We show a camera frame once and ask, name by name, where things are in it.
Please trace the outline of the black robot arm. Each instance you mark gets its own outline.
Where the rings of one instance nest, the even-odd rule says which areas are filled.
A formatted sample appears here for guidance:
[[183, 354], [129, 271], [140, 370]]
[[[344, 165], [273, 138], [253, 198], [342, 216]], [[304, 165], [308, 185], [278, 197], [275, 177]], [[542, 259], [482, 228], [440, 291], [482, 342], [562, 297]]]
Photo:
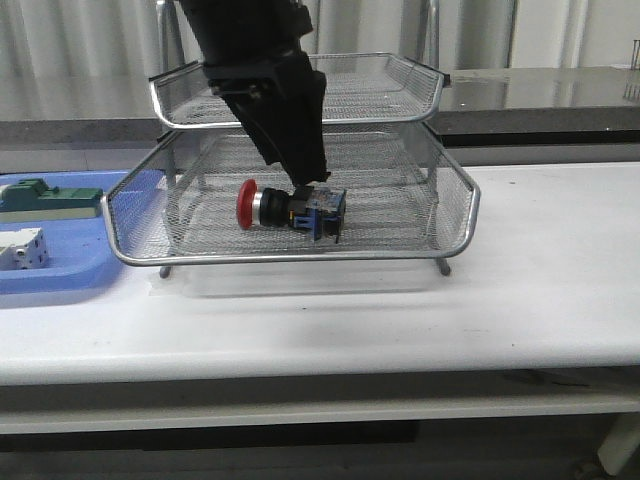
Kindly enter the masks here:
[[295, 186], [330, 173], [322, 133], [327, 79], [300, 39], [313, 30], [297, 1], [183, 1], [212, 93], [226, 103], [266, 164]]

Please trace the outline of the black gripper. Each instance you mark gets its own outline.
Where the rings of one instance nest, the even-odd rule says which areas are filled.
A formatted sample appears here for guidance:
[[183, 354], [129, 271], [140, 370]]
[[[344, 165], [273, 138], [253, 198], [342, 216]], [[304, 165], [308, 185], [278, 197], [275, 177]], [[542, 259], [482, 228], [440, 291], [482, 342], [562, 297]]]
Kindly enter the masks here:
[[230, 108], [265, 163], [281, 163], [294, 186], [324, 182], [327, 81], [307, 53], [299, 45], [246, 51], [227, 46], [206, 48], [203, 56], [209, 88]]

